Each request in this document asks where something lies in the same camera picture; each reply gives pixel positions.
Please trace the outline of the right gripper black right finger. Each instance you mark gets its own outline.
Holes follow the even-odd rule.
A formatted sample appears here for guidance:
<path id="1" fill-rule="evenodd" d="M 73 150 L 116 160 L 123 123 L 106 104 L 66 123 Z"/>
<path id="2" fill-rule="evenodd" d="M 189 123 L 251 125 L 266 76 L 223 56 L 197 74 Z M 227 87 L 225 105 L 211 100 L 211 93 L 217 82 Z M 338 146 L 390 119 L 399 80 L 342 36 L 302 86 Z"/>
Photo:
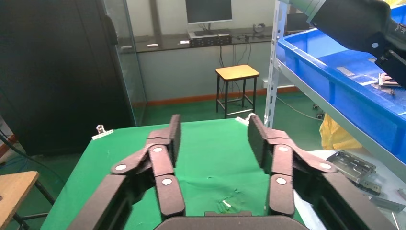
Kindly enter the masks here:
<path id="1" fill-rule="evenodd" d="M 294 179 L 336 173 L 326 160 L 298 147 L 286 132 L 266 127 L 258 115 L 248 119 L 248 142 L 259 167 L 270 176 L 265 209 L 268 215 L 292 217 Z"/>

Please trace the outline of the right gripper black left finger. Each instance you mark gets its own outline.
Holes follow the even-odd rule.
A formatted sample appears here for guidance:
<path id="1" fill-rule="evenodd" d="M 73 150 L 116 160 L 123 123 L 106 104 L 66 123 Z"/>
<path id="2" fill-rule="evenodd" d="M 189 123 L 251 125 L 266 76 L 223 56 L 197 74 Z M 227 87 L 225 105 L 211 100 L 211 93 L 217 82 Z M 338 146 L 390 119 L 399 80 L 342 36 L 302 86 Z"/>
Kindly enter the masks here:
<path id="1" fill-rule="evenodd" d="M 136 201 L 146 190 L 155 188 L 162 220 L 185 215 L 184 198 L 175 176 L 181 140 L 180 118 L 173 115 L 168 127 L 150 132 L 140 150 L 111 168 L 112 174 L 129 179 Z"/>

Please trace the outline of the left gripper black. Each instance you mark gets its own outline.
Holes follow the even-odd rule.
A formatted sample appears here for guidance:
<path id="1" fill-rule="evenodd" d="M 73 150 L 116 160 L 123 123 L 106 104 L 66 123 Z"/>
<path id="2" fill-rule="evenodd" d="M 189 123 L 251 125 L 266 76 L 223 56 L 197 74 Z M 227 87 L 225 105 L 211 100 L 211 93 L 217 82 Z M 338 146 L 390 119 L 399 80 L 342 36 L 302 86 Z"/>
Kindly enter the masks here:
<path id="1" fill-rule="evenodd" d="M 375 64 L 406 88 L 406 27 L 392 19 L 369 20 Z"/>

